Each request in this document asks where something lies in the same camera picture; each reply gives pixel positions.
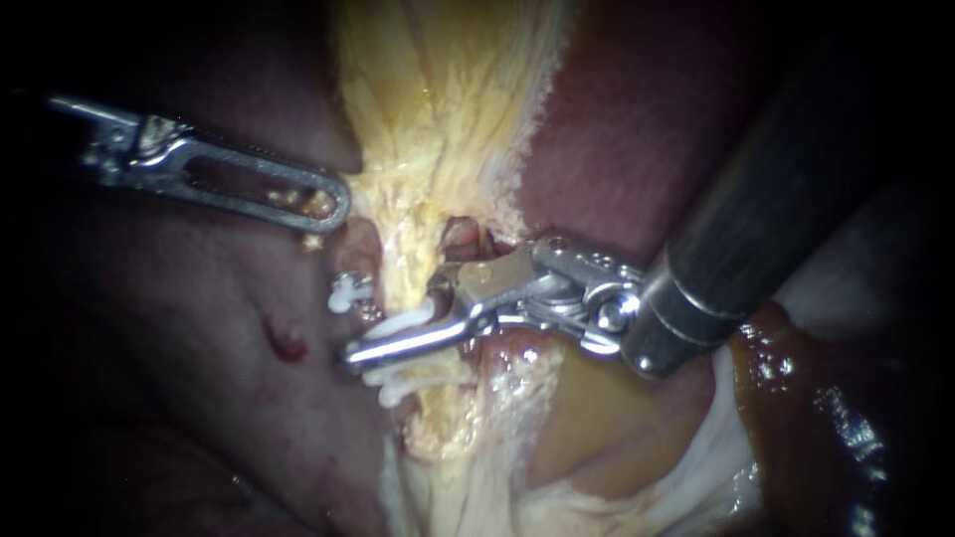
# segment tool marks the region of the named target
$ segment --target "screw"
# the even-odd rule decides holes
[[[551,237],[547,241],[547,246],[554,251],[554,254],[562,254],[570,248],[570,241],[563,237]]]
[[[618,301],[606,302],[597,310],[597,326],[609,332],[620,332],[627,326],[627,314]]]
[[[644,279],[644,273],[629,265],[620,265],[617,267],[617,275],[630,281],[640,283]]]

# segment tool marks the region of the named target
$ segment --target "yellow fat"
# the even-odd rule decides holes
[[[564,4],[343,0],[332,10],[364,162],[346,180],[355,213],[378,228],[388,314],[422,300],[450,217],[523,234],[517,172],[565,34]]]

